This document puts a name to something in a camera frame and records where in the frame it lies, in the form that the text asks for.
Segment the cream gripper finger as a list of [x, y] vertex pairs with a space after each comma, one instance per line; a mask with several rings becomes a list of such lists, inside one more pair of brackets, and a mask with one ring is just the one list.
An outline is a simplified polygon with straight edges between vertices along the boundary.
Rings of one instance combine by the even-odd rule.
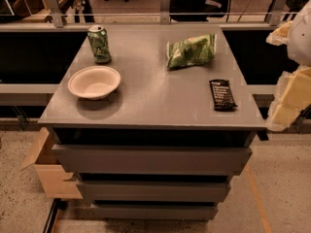
[[287, 45], [290, 40], [292, 25], [291, 20], [281, 24], [267, 36], [266, 42], [273, 46]]
[[311, 67], [299, 66], [279, 78], [267, 118], [269, 130], [285, 130], [311, 105]]

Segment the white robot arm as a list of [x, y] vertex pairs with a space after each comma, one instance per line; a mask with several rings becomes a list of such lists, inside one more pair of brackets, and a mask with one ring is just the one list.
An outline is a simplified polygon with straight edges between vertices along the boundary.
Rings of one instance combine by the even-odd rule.
[[298, 64], [294, 72], [284, 72], [279, 78], [268, 110], [266, 127], [283, 131], [311, 105], [311, 0], [293, 20], [270, 33], [266, 42], [286, 45], [288, 58]]

